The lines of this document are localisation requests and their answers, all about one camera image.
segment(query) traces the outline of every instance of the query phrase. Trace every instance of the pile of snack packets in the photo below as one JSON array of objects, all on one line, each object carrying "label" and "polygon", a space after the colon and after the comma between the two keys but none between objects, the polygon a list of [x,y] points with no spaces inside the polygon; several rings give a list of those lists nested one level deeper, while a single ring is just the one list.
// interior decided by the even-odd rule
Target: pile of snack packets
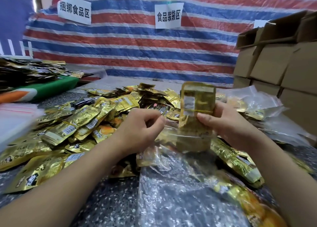
[{"label": "pile of snack packets", "polygon": [[[216,136],[197,120],[196,114],[213,114],[216,100],[227,102],[253,121],[263,121],[267,109],[250,110],[243,98],[228,96],[224,91],[216,93],[214,86],[204,83],[184,83],[181,97],[171,89],[159,91],[154,87],[140,83],[114,90],[87,89],[89,97],[45,109],[46,114],[38,118],[34,130],[12,142],[0,155],[0,171],[28,161],[5,193],[41,185],[109,138],[131,109],[156,109],[166,117],[168,124],[155,145],[121,160],[108,177],[136,176],[140,167],[160,164],[164,148],[187,154],[208,151],[216,156],[216,164],[222,170],[207,171],[202,179],[197,179],[237,201],[253,226],[260,226],[256,223],[263,223],[268,211],[263,207],[263,200],[249,189],[264,184],[259,170],[247,153],[232,148],[221,136]],[[303,170],[312,173],[304,162],[291,157]]]},{"label": "pile of snack packets", "polygon": [[0,57],[0,92],[58,79],[59,75],[81,78],[83,72],[66,70],[64,61],[21,60]]}]

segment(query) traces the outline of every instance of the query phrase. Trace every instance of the cardboard box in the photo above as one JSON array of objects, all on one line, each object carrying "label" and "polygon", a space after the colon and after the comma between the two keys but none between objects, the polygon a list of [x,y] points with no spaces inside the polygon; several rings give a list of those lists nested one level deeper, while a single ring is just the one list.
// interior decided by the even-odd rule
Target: cardboard box
[{"label": "cardboard box", "polygon": [[284,89],[280,100],[290,109],[283,112],[308,133],[317,135],[317,97],[307,93]]},{"label": "cardboard box", "polygon": [[308,42],[317,40],[317,12],[306,15],[302,18],[297,42]]},{"label": "cardboard box", "polygon": [[246,32],[240,33],[237,38],[236,49],[255,46],[260,39],[262,31],[263,27],[254,28]]},{"label": "cardboard box", "polygon": [[299,33],[299,25],[301,20],[311,11],[302,11],[268,21],[260,36],[259,43],[295,43]]},{"label": "cardboard box", "polygon": [[250,79],[235,76],[233,80],[233,88],[244,88],[250,86]]},{"label": "cardboard box", "polygon": [[262,48],[262,46],[253,46],[241,49],[233,74],[239,77],[249,77]]},{"label": "cardboard box", "polygon": [[280,85],[293,51],[293,44],[266,45],[261,51],[250,77]]},{"label": "cardboard box", "polygon": [[278,96],[280,86],[276,86],[270,83],[264,83],[260,81],[253,80],[252,85],[256,87],[259,92],[265,92],[267,94]]},{"label": "cardboard box", "polygon": [[282,87],[317,94],[317,42],[303,42],[294,47]]}]

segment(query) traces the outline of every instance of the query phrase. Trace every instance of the hand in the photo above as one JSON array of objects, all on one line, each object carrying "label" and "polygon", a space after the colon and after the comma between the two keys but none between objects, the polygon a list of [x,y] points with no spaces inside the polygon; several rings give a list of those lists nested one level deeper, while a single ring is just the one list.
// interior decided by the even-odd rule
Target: hand
[{"label": "hand", "polygon": [[143,152],[154,142],[164,125],[165,118],[159,111],[134,108],[110,139],[120,142],[124,155]]},{"label": "hand", "polygon": [[216,101],[213,115],[198,113],[197,118],[235,149],[249,153],[259,141],[267,138],[228,104]]}]

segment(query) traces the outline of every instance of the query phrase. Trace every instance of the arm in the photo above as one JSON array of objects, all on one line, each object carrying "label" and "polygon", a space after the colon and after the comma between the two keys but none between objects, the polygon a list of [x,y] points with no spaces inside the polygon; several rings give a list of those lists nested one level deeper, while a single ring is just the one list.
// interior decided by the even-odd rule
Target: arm
[{"label": "arm", "polygon": [[[154,124],[147,128],[146,122]],[[120,159],[143,151],[164,128],[151,109],[132,110],[120,128],[59,174],[0,209],[2,226],[69,226],[95,185]]]},{"label": "arm", "polygon": [[292,227],[316,226],[317,182],[278,145],[227,104],[217,102],[214,116],[197,118],[251,156]]}]

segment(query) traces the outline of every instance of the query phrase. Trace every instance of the striped tarp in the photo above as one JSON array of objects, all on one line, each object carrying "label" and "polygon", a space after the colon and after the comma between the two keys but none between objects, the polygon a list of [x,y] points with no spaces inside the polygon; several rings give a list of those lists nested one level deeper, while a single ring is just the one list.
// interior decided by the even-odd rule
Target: striped tarp
[{"label": "striped tarp", "polygon": [[[108,75],[202,81],[231,87],[237,35],[254,20],[270,20],[304,9],[317,0],[87,0],[92,25],[57,16],[56,3],[30,18],[25,46],[34,56],[100,66]],[[155,4],[184,2],[181,27],[155,29]]]}]

